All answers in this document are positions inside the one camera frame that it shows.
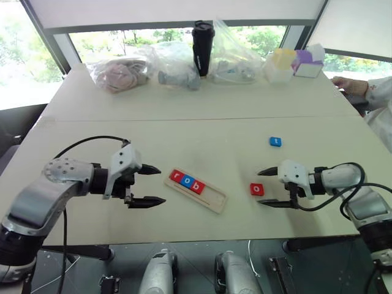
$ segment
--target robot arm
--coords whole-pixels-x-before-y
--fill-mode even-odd
[[[318,167],[314,173],[309,173],[303,165],[285,160],[279,167],[268,168],[258,174],[277,175],[290,191],[290,200],[281,202],[274,199],[259,202],[278,208],[303,209],[298,204],[297,197],[314,199],[314,195],[337,195],[339,192],[345,200],[361,182],[362,171],[359,165],[348,163],[333,168]],[[392,272],[391,208],[379,193],[367,186],[367,183],[360,186],[358,192],[349,198],[345,210],[369,248],[376,268],[381,272]]]
[[[38,250],[72,197],[90,194],[124,199],[129,208],[165,202],[158,197],[134,198],[135,173],[160,171],[140,162],[128,143],[111,158],[109,169],[68,158],[53,159],[41,176],[16,197],[0,225],[0,284],[20,281],[32,271]]]

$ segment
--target purple object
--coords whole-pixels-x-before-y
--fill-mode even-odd
[[[317,64],[323,66],[324,63],[321,60],[313,61],[312,53],[307,50],[295,50],[296,51],[296,59],[292,63],[292,68],[294,72],[300,67],[301,64]]]

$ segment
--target person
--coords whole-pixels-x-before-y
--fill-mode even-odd
[[[365,97],[373,111],[364,119],[392,153],[392,77],[369,81],[334,77],[331,81],[347,94]]]

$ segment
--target yellow object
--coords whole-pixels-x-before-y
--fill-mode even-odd
[[[287,70],[291,68],[296,58],[295,50],[277,48],[272,55],[272,61],[278,69]]]

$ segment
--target blue letter block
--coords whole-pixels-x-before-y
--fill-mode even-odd
[[[281,138],[276,138],[276,137],[271,137],[271,138],[269,138],[269,144],[271,146],[280,147],[280,146],[282,146],[282,139]]]
[[[180,184],[183,185],[184,187],[187,187],[188,189],[190,189],[190,187],[192,186],[194,181],[195,181],[195,179],[193,179],[193,177],[185,175],[183,177],[183,179],[181,180]]]

